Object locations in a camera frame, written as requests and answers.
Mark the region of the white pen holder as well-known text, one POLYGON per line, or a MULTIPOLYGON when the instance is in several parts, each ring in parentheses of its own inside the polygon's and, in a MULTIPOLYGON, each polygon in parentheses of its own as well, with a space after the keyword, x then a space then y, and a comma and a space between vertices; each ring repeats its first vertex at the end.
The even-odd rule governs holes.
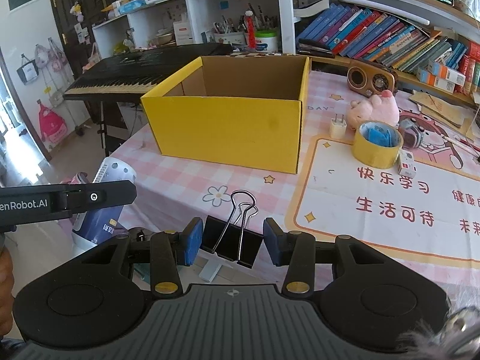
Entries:
POLYGON ((234 46, 245 46, 247 44, 244 32, 214 33, 213 36, 217 43, 234 46))

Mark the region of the yellow packing tape roll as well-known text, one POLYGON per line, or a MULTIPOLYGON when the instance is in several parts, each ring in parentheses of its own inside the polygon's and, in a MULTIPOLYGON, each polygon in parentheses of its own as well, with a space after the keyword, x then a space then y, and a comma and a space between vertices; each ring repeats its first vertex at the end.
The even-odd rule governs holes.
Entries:
POLYGON ((379 169, 394 166, 404 139, 396 127, 378 121, 367 121, 355 131, 353 157, 364 165, 379 169))

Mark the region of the purple toy truck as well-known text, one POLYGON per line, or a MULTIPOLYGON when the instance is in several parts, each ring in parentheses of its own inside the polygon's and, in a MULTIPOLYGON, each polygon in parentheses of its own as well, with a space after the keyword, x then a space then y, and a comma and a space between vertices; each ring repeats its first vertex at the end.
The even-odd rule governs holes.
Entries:
POLYGON ((424 140, 425 129, 418 118, 403 117, 400 119, 398 130, 403 138, 403 148, 406 150, 418 149, 424 140))

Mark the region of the pink checked tablecloth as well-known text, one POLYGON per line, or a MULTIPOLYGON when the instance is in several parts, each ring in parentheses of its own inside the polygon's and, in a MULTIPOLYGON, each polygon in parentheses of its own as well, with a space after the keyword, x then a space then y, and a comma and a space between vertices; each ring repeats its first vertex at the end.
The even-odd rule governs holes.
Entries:
MULTIPOLYGON (((455 147, 457 134, 454 131, 422 115, 408 94, 397 93, 396 99, 402 115, 418 118, 425 129, 424 141, 413 153, 415 162, 417 156, 432 162, 445 157, 450 167, 461 170, 464 158, 469 157, 479 167, 472 155, 455 147)), ((356 95, 347 88, 345 77, 311 73, 307 113, 330 112, 333 119, 336 114, 344 114, 354 100, 356 95)), ((137 173, 137 198, 120 217, 126 227, 139 225, 151 230, 165 230, 180 228, 194 216, 227 219, 232 209, 230 194, 245 189, 255 196, 259 209, 250 221, 251 230, 260 232, 267 217, 274 218, 283 229, 291 230, 286 227, 285 218, 299 179, 302 154, 296 175, 165 157, 160 153, 150 128, 144 127, 123 144, 115 156, 137 173)), ((439 283, 452 300, 466 303, 479 300, 479 267, 462 268, 398 259, 439 283)))

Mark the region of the checkered board box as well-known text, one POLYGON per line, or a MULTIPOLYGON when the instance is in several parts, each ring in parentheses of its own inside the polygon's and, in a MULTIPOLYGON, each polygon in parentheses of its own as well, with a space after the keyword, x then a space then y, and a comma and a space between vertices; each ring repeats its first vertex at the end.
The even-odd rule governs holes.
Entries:
POLYGON ((290 57, 295 54, 267 53, 258 51, 235 51, 229 55, 233 58, 264 58, 264 57, 290 57))

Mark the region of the blue crumpled packet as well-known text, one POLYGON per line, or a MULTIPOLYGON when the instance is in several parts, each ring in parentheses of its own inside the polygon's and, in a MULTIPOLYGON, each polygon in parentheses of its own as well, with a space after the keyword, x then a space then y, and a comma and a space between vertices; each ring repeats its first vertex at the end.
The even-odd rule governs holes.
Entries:
POLYGON ((370 127, 367 132, 367 140, 377 146, 394 147, 391 131, 380 127, 370 127))

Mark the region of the white charger plug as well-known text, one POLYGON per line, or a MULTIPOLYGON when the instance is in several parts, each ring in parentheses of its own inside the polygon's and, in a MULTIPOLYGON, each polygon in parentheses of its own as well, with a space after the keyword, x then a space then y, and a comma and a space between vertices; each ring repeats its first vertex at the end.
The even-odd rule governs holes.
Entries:
POLYGON ((329 136, 335 140, 343 139, 347 131, 347 122, 344 114, 336 114, 333 119, 330 120, 329 136))

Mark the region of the staples box with cat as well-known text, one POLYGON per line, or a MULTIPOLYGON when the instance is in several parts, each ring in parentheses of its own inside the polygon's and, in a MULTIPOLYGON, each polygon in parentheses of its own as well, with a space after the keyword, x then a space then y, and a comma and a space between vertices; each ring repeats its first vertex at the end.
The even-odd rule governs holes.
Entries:
POLYGON ((413 153, 401 149, 397 158, 398 173, 400 176, 405 176, 413 179, 416 176, 416 164, 413 153))

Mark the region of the white bookshelf unit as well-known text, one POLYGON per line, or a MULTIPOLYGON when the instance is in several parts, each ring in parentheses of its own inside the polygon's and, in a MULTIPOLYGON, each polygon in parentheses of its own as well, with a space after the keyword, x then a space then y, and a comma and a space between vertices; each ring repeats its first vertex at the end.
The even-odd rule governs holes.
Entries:
MULTIPOLYGON (((275 16, 279 20, 280 50, 293 54, 295 47, 295 8, 304 7, 317 0, 163 0, 141 7, 134 12, 109 19, 95 25, 93 35, 102 58, 113 55, 127 31, 133 34, 136 47, 147 47, 159 29, 177 21, 190 26, 193 42, 200 44, 203 35, 222 19, 238 20, 248 8, 258 14, 275 16)), ((444 29, 449 35, 462 35, 479 42, 479 22, 474 18, 435 0, 331 0, 332 2, 359 2, 386 11, 396 8, 410 14, 410 21, 427 29, 444 29)))

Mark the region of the wooden retro radio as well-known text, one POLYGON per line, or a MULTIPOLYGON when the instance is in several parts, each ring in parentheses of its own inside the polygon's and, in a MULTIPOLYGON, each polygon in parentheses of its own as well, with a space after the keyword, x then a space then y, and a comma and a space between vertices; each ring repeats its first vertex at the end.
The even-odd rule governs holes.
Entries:
POLYGON ((366 98, 381 95, 384 90, 392 94, 398 90, 396 72, 379 63, 352 59, 346 77, 349 89, 366 98))

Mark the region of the white green-lid jar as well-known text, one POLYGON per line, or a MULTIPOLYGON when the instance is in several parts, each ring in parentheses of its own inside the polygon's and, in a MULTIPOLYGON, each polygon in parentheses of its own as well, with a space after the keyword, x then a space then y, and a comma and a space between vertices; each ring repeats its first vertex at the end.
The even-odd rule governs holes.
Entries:
POLYGON ((255 32, 256 50, 258 52, 278 52, 278 30, 275 28, 257 30, 255 32))

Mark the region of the yellow cardboard box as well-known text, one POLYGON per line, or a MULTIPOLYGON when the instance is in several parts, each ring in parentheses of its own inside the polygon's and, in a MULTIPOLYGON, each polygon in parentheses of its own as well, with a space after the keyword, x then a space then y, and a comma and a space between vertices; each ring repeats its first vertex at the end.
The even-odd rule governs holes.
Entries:
POLYGON ((203 56, 142 96, 164 156, 295 174, 311 62, 203 56))

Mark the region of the black binder clip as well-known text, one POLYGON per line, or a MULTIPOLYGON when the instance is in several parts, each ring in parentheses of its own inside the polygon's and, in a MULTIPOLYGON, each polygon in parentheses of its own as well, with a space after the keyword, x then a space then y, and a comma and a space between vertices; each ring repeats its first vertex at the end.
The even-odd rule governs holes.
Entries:
POLYGON ((209 215, 200 248, 217 257, 252 269, 263 236, 249 229, 251 218, 259 213, 255 196, 246 190, 230 194, 232 210, 226 220, 209 215))

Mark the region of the pink pig plush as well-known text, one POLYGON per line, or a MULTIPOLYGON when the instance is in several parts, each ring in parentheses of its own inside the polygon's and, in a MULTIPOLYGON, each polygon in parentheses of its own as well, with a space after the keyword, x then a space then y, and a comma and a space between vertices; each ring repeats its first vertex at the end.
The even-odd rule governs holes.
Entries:
POLYGON ((368 121, 382 122, 393 127, 400 121, 400 110, 390 90, 383 90, 380 95, 374 94, 359 102, 351 102, 346 114, 347 126, 357 130, 368 121))

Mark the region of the cartoon desk mat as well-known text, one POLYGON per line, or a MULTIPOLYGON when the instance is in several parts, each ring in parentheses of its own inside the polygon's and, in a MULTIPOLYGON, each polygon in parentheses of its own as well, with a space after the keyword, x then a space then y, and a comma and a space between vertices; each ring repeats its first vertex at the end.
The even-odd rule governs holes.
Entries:
POLYGON ((291 230, 327 241, 358 238, 397 258, 479 267, 479 166, 458 170, 445 157, 416 157, 408 179, 352 155, 352 137, 329 136, 330 112, 307 113, 302 167, 286 212, 291 230))

